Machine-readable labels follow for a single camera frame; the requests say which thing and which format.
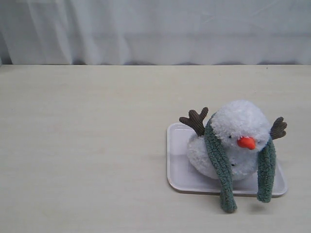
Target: plush snowman head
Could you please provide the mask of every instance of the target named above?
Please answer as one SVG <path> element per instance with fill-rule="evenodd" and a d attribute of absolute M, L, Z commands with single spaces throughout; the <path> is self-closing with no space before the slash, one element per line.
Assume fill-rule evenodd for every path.
<path fill-rule="evenodd" d="M 211 119 L 211 127 L 225 149 L 252 152 L 266 146 L 271 129 L 263 112 L 247 100 L 224 105 Z"/>

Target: orange carrot nose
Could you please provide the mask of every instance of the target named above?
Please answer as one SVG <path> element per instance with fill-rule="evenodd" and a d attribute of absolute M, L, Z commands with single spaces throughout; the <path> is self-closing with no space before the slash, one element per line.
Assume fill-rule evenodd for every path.
<path fill-rule="evenodd" d="M 255 140 L 251 137 L 241 137 L 238 140 L 238 145 L 242 148 L 249 148 L 250 150 L 256 148 Z"/>

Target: green knitted scarf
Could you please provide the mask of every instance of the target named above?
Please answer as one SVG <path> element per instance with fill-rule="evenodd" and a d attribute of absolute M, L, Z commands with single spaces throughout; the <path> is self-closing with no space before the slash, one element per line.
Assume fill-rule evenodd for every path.
<path fill-rule="evenodd" d="M 221 184 L 220 205 L 227 212 L 232 213 L 237 209 L 233 197 L 232 171 L 229 159 L 221 145 L 220 139 L 216 137 L 211 127 L 211 119 L 205 126 L 204 140 L 207 154 L 213 164 Z M 270 137 L 267 145 L 258 154 L 258 192 L 257 199 L 262 202 L 269 202 L 272 197 L 276 168 L 276 151 Z"/>

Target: table surface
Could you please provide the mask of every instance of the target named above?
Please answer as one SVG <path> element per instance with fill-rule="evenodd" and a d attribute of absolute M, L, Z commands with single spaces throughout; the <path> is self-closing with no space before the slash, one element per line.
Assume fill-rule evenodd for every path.
<path fill-rule="evenodd" d="M 1 66 L 0 232 L 310 232 L 310 88 L 311 66 Z M 228 215 L 169 186 L 166 130 L 236 99 L 288 122 L 289 190 Z"/>

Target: brown antler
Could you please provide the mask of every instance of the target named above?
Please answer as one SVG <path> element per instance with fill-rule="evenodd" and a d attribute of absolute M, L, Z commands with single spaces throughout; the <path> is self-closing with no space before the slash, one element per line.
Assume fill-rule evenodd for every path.
<path fill-rule="evenodd" d="M 270 130 L 270 135 L 272 137 L 272 140 L 284 137 L 286 135 L 286 127 L 287 123 L 283 122 L 284 118 L 279 117 L 276 119 L 272 125 L 272 128 Z"/>
<path fill-rule="evenodd" d="M 204 135 L 204 125 L 203 120 L 207 116 L 208 108 L 205 107 L 202 109 L 201 113 L 198 114 L 195 110 L 189 111 L 189 118 L 180 117 L 179 121 L 189 127 L 193 128 L 198 136 Z"/>

